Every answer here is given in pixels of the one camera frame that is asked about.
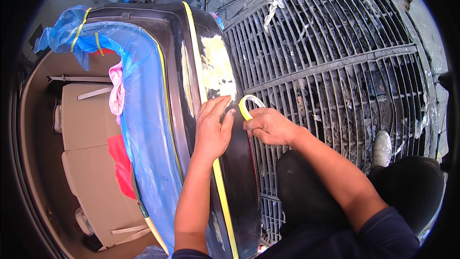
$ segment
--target fingers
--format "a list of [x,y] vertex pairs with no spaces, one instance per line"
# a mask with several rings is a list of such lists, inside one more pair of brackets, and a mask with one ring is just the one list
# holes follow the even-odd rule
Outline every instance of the fingers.
[[214,118],[220,118],[222,113],[224,113],[225,107],[231,100],[231,96],[220,96],[216,98],[216,103],[214,104],[213,108],[210,110],[209,115]]
[[270,137],[270,135],[267,132],[263,131],[262,129],[254,129],[252,131],[252,134],[256,136],[263,143],[268,144],[267,139]]
[[252,117],[257,117],[257,116],[261,115],[262,113],[266,112],[267,110],[268,110],[268,108],[266,108],[266,107],[260,107],[260,108],[250,110],[249,114]]
[[213,99],[210,99],[209,101],[206,101],[203,103],[203,105],[201,106],[201,109],[200,109],[200,114],[199,114],[199,117],[200,116],[206,116],[208,115],[212,109],[216,106],[217,103],[227,99],[227,103],[228,101],[230,101],[231,96],[230,95],[227,95],[227,96],[219,96],[217,98],[213,98]]
[[264,128],[265,127],[265,118],[262,116],[250,119],[247,122],[247,131],[252,131],[257,128]]
[[226,141],[230,141],[231,130],[233,127],[233,120],[235,117],[236,110],[230,109],[222,121],[222,127],[220,128],[220,133]]

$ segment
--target metal grate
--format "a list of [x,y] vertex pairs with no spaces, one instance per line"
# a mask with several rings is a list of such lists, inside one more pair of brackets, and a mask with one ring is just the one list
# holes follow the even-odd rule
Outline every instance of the metal grate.
[[[417,48],[390,0],[283,1],[269,34],[262,30],[267,6],[225,31],[245,94],[308,128],[365,173],[379,130],[391,136],[393,161],[423,155],[426,83]],[[276,160],[288,147],[256,138],[252,145],[263,239],[273,244],[285,222]]]

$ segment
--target debris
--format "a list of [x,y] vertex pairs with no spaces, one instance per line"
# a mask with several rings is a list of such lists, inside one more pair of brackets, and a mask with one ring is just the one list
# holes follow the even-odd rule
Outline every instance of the debris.
[[386,100],[386,95],[378,95],[377,96],[377,101],[382,102],[382,101],[385,101],[385,100]]
[[268,25],[270,24],[271,19],[273,18],[276,8],[279,6],[280,8],[284,8],[283,0],[268,0],[267,4],[270,4],[269,7],[269,14],[264,18],[264,32],[270,36]]
[[302,99],[302,96],[297,96],[297,103],[298,103],[299,109],[305,108],[304,100]]
[[303,28],[302,28],[302,32],[300,33],[299,35],[299,38],[297,39],[297,42],[300,42],[302,37],[304,36],[305,34],[305,31],[307,31],[307,28],[310,27],[310,24],[307,23],[307,25],[305,25]]
[[319,121],[321,122],[321,117],[317,114],[313,114],[313,119],[316,120],[316,121]]
[[418,119],[415,120],[415,138],[419,139],[420,136],[422,135],[422,131],[430,123],[430,118],[428,117],[428,113],[425,112],[422,121],[418,121]]
[[219,27],[222,30],[224,30],[224,24],[222,23],[222,18],[218,17],[217,14],[215,14],[214,12],[210,12],[209,14],[214,18],[214,20],[217,22]]
[[398,147],[398,149],[395,152],[395,156],[398,155],[399,152],[403,149],[404,144],[406,143],[406,140],[403,140],[401,145]]

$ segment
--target navy sleeve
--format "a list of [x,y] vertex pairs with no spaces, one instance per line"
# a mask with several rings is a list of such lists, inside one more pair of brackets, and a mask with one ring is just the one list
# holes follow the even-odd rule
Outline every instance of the navy sleeve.
[[420,248],[419,239],[393,207],[372,216],[359,231],[358,238],[394,258],[413,258]]
[[181,249],[174,252],[172,259],[212,259],[203,252],[193,249]]

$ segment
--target car trunk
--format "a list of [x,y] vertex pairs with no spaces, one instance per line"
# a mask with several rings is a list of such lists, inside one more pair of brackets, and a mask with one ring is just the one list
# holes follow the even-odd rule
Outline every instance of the car trunk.
[[[89,60],[92,69],[87,72],[82,69],[73,54],[50,51],[29,77],[20,111],[21,147],[26,176],[32,198],[35,199],[44,224],[66,256],[133,258],[146,246],[158,245],[152,233],[100,252],[91,251],[85,246],[86,235],[78,229],[75,219],[75,211],[80,207],[80,203],[72,194],[61,159],[64,152],[63,135],[53,130],[54,108],[58,95],[62,93],[63,84],[50,84],[47,77],[65,74],[68,77],[107,78],[108,69],[117,64],[120,57],[117,54],[106,54],[104,57],[90,55]],[[115,180],[115,170],[107,176]]]

